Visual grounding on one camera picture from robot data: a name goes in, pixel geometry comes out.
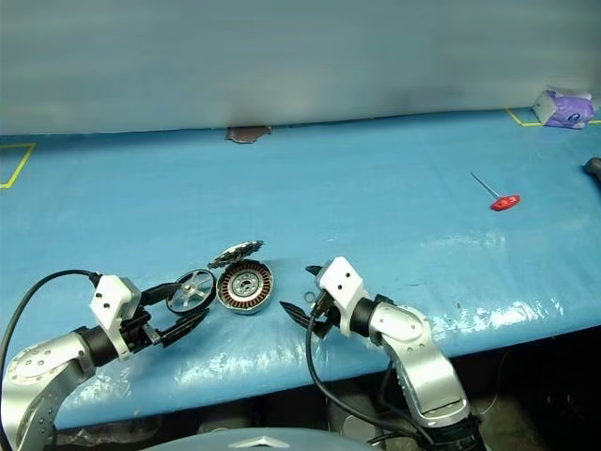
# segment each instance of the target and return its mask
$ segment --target red screwdriver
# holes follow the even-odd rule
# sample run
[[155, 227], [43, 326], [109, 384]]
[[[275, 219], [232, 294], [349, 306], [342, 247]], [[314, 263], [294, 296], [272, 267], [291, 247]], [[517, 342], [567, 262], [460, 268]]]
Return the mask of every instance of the red screwdriver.
[[500, 195], [495, 190], [493, 190], [492, 188], [490, 188], [486, 183], [484, 183], [483, 181], [481, 181], [478, 178], [478, 176], [476, 176], [473, 172], [470, 172], [470, 174], [471, 174], [472, 177], [474, 177], [478, 181], [478, 183], [480, 183], [482, 186], [485, 187], [485, 190], [487, 190], [489, 193], [492, 194], [492, 196], [495, 199], [497, 199], [490, 206], [490, 208], [493, 209], [494, 211], [503, 211], [503, 210], [510, 209], [514, 205], [517, 205], [517, 203], [519, 202], [519, 195], [518, 194]]

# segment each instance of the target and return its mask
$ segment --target yellow tape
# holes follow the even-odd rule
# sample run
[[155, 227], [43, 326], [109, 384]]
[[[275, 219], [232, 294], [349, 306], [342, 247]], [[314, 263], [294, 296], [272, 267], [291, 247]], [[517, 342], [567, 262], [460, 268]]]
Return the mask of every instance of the yellow tape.
[[3, 148], [27, 148], [27, 151], [25, 152], [25, 154], [19, 161], [19, 164], [17, 164], [17, 167], [15, 168], [12, 175], [10, 176], [10, 179], [8, 179], [8, 181], [6, 183], [0, 183], [0, 189], [3, 189], [3, 188], [7, 189], [13, 185], [13, 183], [17, 180], [17, 177], [19, 177], [19, 174], [21, 174], [23, 167], [27, 163], [27, 160], [29, 160], [29, 156], [31, 155], [31, 152], [33, 152], [34, 148], [36, 148], [36, 143], [4, 144], [4, 145], [0, 146], [0, 149], [3, 149]]
[[[521, 120], [519, 117], [516, 116], [516, 114], [511, 111], [511, 109], [509, 108], [505, 108], [505, 111], [509, 114], [509, 116], [512, 117], [512, 119], [518, 124], [521, 125], [522, 127], [542, 127], [543, 124], [541, 124], [540, 122], [524, 122], [523, 120]], [[593, 119], [593, 120], [589, 120], [589, 122], [587, 123], [587, 125], [590, 124], [601, 124], [601, 119]]]
[[540, 122], [523, 122], [519, 117], [517, 117], [513, 111], [511, 111], [509, 108], [506, 108], [505, 111], [507, 113], [509, 113], [509, 116], [512, 117], [512, 119], [518, 124], [521, 125], [522, 127], [542, 127], [543, 124], [541, 124]]

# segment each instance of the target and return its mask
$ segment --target motor part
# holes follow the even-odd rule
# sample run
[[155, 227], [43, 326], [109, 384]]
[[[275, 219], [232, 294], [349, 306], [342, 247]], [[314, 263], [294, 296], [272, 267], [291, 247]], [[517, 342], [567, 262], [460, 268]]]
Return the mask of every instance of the motor part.
[[241, 261], [248, 257], [250, 254], [258, 251], [263, 245], [262, 241], [245, 241], [225, 249], [218, 256], [213, 258], [208, 263], [208, 268], [213, 270], [215, 268], [223, 268], [224, 266], [231, 265]]
[[228, 309], [251, 315], [265, 306], [273, 289], [270, 269], [254, 260], [231, 264], [220, 276], [217, 297]]
[[215, 276], [207, 270], [186, 272], [178, 278], [181, 287], [167, 298], [167, 308], [177, 315], [207, 308], [215, 299]]

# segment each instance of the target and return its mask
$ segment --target white wall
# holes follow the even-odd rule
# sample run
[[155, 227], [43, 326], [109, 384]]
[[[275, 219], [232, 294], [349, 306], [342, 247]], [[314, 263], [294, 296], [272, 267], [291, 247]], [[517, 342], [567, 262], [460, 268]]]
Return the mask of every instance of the white wall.
[[599, 0], [1, 0], [0, 132], [281, 124], [601, 94]]

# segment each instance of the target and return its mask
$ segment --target metal bracket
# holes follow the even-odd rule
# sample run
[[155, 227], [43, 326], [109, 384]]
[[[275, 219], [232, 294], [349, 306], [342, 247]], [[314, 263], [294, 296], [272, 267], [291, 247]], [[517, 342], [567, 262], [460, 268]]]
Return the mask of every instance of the metal bracket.
[[104, 275], [100, 278], [90, 308], [102, 330], [116, 349], [119, 360], [131, 356], [128, 344], [121, 336], [121, 323], [133, 318], [140, 303], [140, 290], [126, 277]]

